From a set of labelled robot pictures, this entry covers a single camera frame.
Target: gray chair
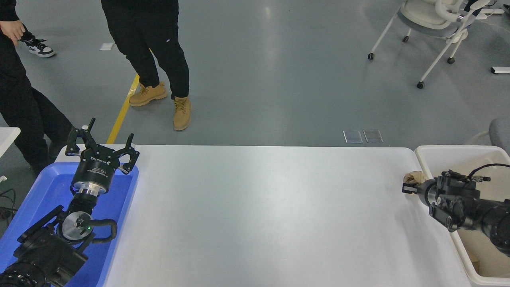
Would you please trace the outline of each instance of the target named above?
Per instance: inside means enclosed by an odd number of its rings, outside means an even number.
[[[465,144],[473,145],[480,138],[489,135],[491,144],[500,147],[510,155],[510,117],[499,117],[491,121],[489,130],[476,134]]]

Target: blue plastic tray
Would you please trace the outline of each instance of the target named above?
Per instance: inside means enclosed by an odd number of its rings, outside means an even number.
[[[19,211],[16,213],[14,220],[0,240],[0,273],[16,261],[16,257],[12,254],[19,246],[17,239],[20,235],[57,207],[57,205],[62,205],[64,210],[67,210],[72,199],[69,186],[77,167],[77,162],[56,162],[41,172],[20,206]],[[118,232],[120,233],[122,223],[133,198],[137,179],[138,169],[136,166],[128,175],[117,170],[110,191],[99,196],[92,217],[94,219],[114,219],[117,221]],[[108,237],[110,228],[98,227],[94,229],[94,233],[97,234],[97,238]],[[105,282],[117,241],[118,236],[106,244],[89,245],[84,252],[89,257],[88,261],[85,262],[83,267],[66,286],[102,286]]]

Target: white table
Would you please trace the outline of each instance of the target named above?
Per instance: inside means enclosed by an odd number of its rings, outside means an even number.
[[[421,170],[409,149],[136,149],[105,286],[470,286],[448,231],[401,192]]]
[[[19,128],[0,127],[0,157],[4,155],[7,148],[14,142],[20,131]]]

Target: chair leg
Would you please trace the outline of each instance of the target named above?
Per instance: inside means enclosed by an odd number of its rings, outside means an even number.
[[[464,31],[461,32],[460,38],[459,38],[458,42],[456,43],[455,47],[453,48],[453,51],[451,52],[450,57],[448,58],[448,64],[453,64],[455,62],[455,59],[453,56],[455,55],[455,52],[457,52],[458,47],[461,45],[462,40],[465,38],[464,35],[466,35],[467,33],[468,33],[467,29],[464,29]]]
[[[402,39],[402,42],[407,43],[407,41],[409,40],[409,35],[411,34],[412,30],[413,29],[409,28],[409,31],[407,32],[407,35]]]
[[[425,74],[421,77],[420,82],[418,82],[418,85],[416,85],[418,88],[420,88],[420,89],[423,88],[423,86],[424,86],[423,80],[425,80],[425,78],[428,76],[428,73],[430,73],[430,71],[434,68],[434,66],[437,64],[439,59],[444,55],[446,50],[448,50],[448,48],[450,48],[450,45],[451,45],[451,41],[447,40],[446,47],[444,47],[444,49],[441,51],[441,53],[439,53],[439,55],[436,57],[434,62],[432,62],[432,65],[430,65],[430,67],[427,69]]]
[[[374,51],[375,51],[375,49],[377,48],[377,46],[379,46],[379,43],[381,42],[383,37],[386,35],[386,32],[388,31],[388,29],[390,28],[391,24],[393,23],[393,20],[395,20],[395,18],[397,17],[398,11],[400,11],[400,6],[398,7],[397,11],[395,11],[393,16],[391,17],[390,22],[386,25],[386,28],[384,29],[382,34],[379,36],[379,39],[377,39],[377,42],[375,43],[375,45],[372,48],[372,50],[370,50],[370,53],[368,54],[368,59],[369,60],[372,60],[374,58]]]
[[[489,134],[489,131],[483,131],[481,133],[477,133],[472,138],[470,138],[467,142],[465,142],[465,145],[474,145],[479,139]]]

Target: black cable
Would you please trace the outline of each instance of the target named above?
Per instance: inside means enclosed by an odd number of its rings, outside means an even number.
[[[474,169],[469,175],[468,175],[468,178],[471,179],[473,177],[473,175],[478,172],[479,170],[481,169],[484,169],[484,168],[488,168],[490,166],[506,166],[507,168],[510,168],[510,165],[508,164],[503,164],[503,163],[490,163],[490,164],[486,164],[486,165],[482,165],[480,166],[479,168],[477,169]]]
[[[8,200],[10,200],[10,201],[11,201],[11,204],[12,204],[12,210],[14,210],[14,201],[12,200],[12,198],[7,197],[7,196],[5,196],[5,195],[0,195],[0,197],[5,197],[5,198],[7,198]],[[7,223],[7,226],[9,226],[9,224],[11,224],[11,223],[9,222],[9,220],[8,220],[8,219],[9,219],[9,217],[5,218],[5,221],[6,221],[6,223]],[[12,222],[12,220],[13,220],[13,219],[14,219],[14,213],[13,213],[13,212],[11,212],[11,222]]]
[[[0,196],[6,194],[8,192],[12,192],[12,198],[13,198],[12,201],[14,201],[14,204],[16,204],[16,191],[13,188],[10,188],[10,189],[4,191],[3,193],[0,194]]]

